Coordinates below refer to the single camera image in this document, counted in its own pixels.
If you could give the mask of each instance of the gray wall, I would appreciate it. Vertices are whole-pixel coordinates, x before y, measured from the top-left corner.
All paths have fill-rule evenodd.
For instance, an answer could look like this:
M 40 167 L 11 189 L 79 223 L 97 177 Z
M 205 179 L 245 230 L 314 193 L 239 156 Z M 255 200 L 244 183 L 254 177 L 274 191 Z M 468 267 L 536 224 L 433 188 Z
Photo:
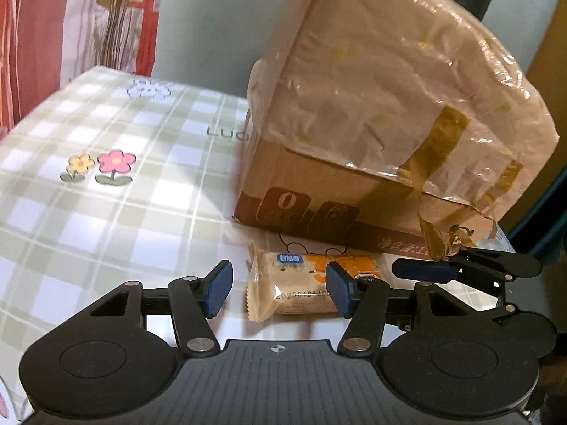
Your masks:
M 281 0 L 162 0 L 152 76 L 246 96 Z
M 545 35 L 557 0 L 492 0 L 484 23 L 524 70 Z M 162 0 L 156 78 L 246 96 L 280 0 Z

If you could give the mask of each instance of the curtain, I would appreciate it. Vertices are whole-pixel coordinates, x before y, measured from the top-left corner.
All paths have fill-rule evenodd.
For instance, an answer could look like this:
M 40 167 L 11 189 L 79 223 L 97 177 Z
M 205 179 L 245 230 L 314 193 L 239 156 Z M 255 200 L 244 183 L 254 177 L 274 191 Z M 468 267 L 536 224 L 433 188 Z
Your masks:
M 0 0 L 0 138 L 95 65 L 149 76 L 160 0 Z

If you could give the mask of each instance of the packing tape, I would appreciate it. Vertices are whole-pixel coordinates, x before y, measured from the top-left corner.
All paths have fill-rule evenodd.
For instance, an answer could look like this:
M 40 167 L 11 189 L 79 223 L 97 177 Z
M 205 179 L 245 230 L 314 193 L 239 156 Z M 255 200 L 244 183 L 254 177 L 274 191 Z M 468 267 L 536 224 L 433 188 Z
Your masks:
M 469 121 L 461 112 L 450 105 L 446 105 L 437 116 L 425 140 L 413 152 L 409 160 L 400 167 L 398 175 L 409 179 L 407 177 L 408 172 L 418 170 L 419 174 L 410 175 L 411 180 L 413 181 L 413 176 L 418 175 L 425 183 L 445 163 L 447 157 L 455 149 L 467 129 Z
M 419 208 L 422 204 L 421 197 L 423 196 L 425 181 L 445 163 L 447 157 L 459 143 L 469 121 L 458 110 L 450 105 L 445 106 L 437 116 L 425 140 L 398 171 L 399 176 L 411 180 L 415 196 L 420 199 L 417 216 L 427 250 L 430 257 L 435 261 L 446 257 L 457 239 L 460 239 L 463 245 L 465 245 L 464 243 L 467 246 L 474 245 L 464 232 L 458 230 L 459 225 L 456 225 L 456 229 L 444 228 L 441 230 L 435 224 L 423 218 Z
M 523 168 L 524 165 L 518 160 L 512 160 L 504 172 L 500 174 L 494 186 L 480 197 L 480 201 L 473 203 L 473 207 L 481 212 L 486 210 L 487 207 L 491 207 L 498 198 L 510 191 Z
M 448 230 L 454 225 L 463 225 L 473 216 L 472 211 L 473 209 L 470 206 L 461 204 L 456 211 L 450 213 L 441 222 L 438 222 L 437 225 L 443 230 Z

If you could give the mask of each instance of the black robot mount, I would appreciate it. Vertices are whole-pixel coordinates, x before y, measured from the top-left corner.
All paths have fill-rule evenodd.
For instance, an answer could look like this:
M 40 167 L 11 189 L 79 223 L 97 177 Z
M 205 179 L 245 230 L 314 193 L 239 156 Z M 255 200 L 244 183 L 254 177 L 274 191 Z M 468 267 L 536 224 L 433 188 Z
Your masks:
M 567 333 L 567 282 L 532 257 L 461 248 L 441 262 L 399 259 L 413 290 L 355 280 L 336 262 L 327 290 L 351 318 L 328 340 L 229 340 L 205 318 L 232 286 L 223 261 L 165 289 L 127 282 L 39 339 L 20 379 L 36 411 L 27 425 L 521 425 L 544 397 L 541 367 Z M 476 311 L 438 284 L 497 298 Z M 171 315 L 177 347 L 146 330 Z M 406 333 L 381 347 L 385 324 Z

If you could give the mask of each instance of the snack packet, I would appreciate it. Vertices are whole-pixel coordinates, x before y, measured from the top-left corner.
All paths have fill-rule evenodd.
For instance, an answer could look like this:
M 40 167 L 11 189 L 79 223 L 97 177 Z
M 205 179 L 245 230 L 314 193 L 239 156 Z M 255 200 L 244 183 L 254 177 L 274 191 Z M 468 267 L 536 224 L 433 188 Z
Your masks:
M 246 286 L 248 317 L 261 322 L 274 313 L 334 313 L 327 294 L 325 270 L 338 262 L 352 277 L 372 275 L 382 279 L 372 257 L 271 253 L 249 247 L 252 268 Z

